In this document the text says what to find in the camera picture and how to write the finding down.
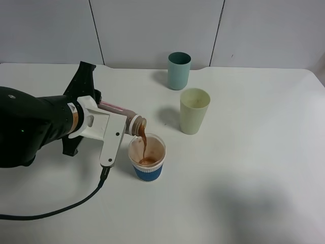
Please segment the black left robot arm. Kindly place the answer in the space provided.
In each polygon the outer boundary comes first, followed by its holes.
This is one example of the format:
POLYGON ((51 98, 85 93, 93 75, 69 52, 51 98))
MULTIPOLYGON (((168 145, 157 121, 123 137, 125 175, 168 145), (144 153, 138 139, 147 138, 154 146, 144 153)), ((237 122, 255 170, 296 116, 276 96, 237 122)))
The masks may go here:
POLYGON ((1 87, 1 167, 29 166, 42 146, 78 130, 83 119, 69 96, 34 97, 1 87))

